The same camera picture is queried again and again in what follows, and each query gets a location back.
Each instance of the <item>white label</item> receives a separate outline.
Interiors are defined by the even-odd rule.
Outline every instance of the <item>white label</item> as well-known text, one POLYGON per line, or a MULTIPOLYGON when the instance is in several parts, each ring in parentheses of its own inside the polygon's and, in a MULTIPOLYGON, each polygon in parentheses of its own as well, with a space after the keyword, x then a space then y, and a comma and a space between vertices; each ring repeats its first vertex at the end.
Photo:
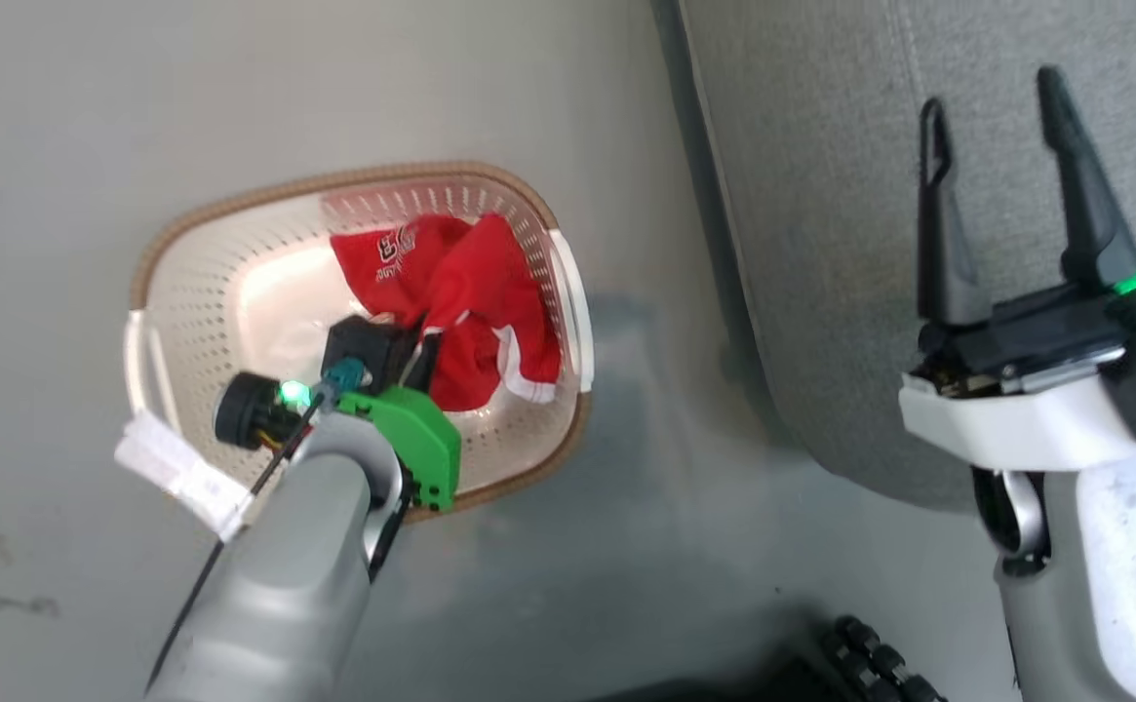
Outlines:
POLYGON ((229 541, 242 526, 243 512, 251 505, 250 491, 204 461, 193 445, 148 410, 140 410, 126 425, 114 457, 178 499, 222 541, 229 541))

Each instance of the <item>laundry basket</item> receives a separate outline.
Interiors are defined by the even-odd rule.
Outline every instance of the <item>laundry basket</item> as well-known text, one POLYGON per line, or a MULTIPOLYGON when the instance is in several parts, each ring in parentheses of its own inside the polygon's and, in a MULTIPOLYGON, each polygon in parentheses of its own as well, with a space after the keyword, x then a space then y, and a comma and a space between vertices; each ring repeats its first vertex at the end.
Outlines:
POLYGON ((541 479, 571 452, 588 415, 588 308, 554 215, 526 183, 484 164, 307 178, 176 219, 143 252, 134 275, 125 340, 131 409, 161 415, 208 461, 251 485, 269 454, 220 444, 212 409, 240 369, 317 382, 329 326, 367 315, 341 275, 331 234, 387 231, 421 214, 475 219, 487 212, 504 215, 519 240, 562 365, 550 403, 525 401, 500 384, 484 408, 448 413, 465 440, 456 508, 541 479))

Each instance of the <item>gray fabric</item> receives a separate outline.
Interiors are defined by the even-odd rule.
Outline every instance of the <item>gray fabric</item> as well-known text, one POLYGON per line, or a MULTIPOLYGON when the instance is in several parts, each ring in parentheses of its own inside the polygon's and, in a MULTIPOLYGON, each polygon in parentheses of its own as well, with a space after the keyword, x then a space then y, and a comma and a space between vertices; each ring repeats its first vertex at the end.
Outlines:
POLYGON ((917 505, 968 471, 909 437, 919 106, 946 100, 961 214, 997 299, 1058 281, 1063 219, 1036 68, 1061 64, 1136 235, 1136 6, 687 3, 776 406, 822 466, 917 505))

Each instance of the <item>cable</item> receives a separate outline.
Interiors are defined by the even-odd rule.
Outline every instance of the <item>cable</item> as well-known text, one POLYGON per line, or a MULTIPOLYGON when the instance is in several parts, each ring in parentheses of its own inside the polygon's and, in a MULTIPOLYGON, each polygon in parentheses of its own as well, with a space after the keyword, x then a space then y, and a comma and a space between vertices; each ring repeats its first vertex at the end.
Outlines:
MULTIPOLYGON (((268 483, 269 478, 273 477, 273 473, 277 470, 277 466, 281 465, 282 459, 290 457, 300 444, 303 443, 303 438, 307 435, 306 429, 308 428, 308 423, 312 419, 312 416, 317 413, 317 409, 320 409, 326 396, 324 394, 315 395, 312 399, 312 404, 308 406, 303 416, 300 417, 300 421, 294 425, 294 431, 291 432, 291 438, 286 440, 285 444, 278 445, 278 449, 274 451, 273 459, 265 467, 265 471, 261 471, 258 478, 256 478, 256 484, 251 485, 252 498, 259 494, 260 490, 265 488, 265 484, 268 483)), ((217 565, 217 560, 220 557, 220 551, 224 550, 225 542, 217 540, 215 546, 211 548, 210 554, 208 554, 208 560, 203 562, 203 569, 199 570, 199 577, 194 579, 194 585, 190 587, 190 595, 182 603, 182 609, 178 612, 176 619, 174 619, 174 627, 169 628, 169 634, 165 638, 165 644, 161 645, 161 652, 156 657, 156 665, 152 666, 152 675, 148 677, 148 687, 143 688, 143 694, 148 694, 148 691, 152 690, 152 684, 156 683, 157 677, 161 675, 161 668, 165 666, 165 659, 168 658, 169 649, 174 647, 174 641, 182 625, 185 622, 185 617, 190 613, 190 609, 194 608, 194 601, 199 596, 199 591, 203 590, 203 583, 207 582, 208 575, 211 574, 212 566, 217 565)))
POLYGON ((282 449, 283 444, 281 443, 281 441, 277 441, 277 440, 273 438, 273 436, 269 436, 268 432, 256 431, 256 437, 259 438, 259 442, 261 444, 264 444, 265 448, 268 449, 268 450, 270 450, 270 451, 277 451, 277 450, 282 449))

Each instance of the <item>black cable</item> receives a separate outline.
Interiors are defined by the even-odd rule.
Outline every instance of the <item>black cable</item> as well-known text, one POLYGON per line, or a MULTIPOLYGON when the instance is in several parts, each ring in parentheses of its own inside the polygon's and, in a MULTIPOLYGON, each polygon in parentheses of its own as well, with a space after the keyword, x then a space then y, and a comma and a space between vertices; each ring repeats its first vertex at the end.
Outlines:
MULTIPOLYGON (((265 484, 268 484, 269 478, 273 477, 273 473, 277 470, 277 466, 281 465, 284 458, 290 457, 295 449, 303 444, 304 429, 308 428, 308 423, 312 419, 312 416, 317 413, 317 409, 320 409, 325 395, 316 395, 312 399, 312 404, 308 406, 303 416, 300 417, 300 421, 294 426, 294 431, 291 434, 291 438, 286 440, 285 444, 282 444, 281 449, 277 449, 273 453, 273 459, 269 459, 268 466, 261 471, 258 478, 256 478, 256 484, 251 485, 251 496, 254 498, 259 494, 260 490, 265 488, 265 484)), ((165 638, 165 644, 161 645, 161 652, 156 657, 156 665, 152 666, 152 675, 148 677, 148 687, 143 688, 143 694, 148 694, 148 691, 152 690, 152 684, 161 675, 161 668, 165 666, 165 659, 169 657, 169 649, 174 647, 174 641, 176 640, 176 634, 182 628, 185 622, 185 617, 190 613, 190 609, 194 608, 194 601, 199 596, 199 591, 203 590, 203 583, 207 582, 208 576, 211 574, 212 566, 217 565, 217 560, 220 559, 220 551, 224 550, 225 542, 217 540, 215 546, 211 548, 211 554, 208 554, 208 560, 203 562, 203 569, 199 570, 199 577, 194 579, 194 585, 190 587, 190 595, 182 603, 182 609, 178 610, 178 616, 174 619, 174 627, 169 628, 169 635, 165 638)))

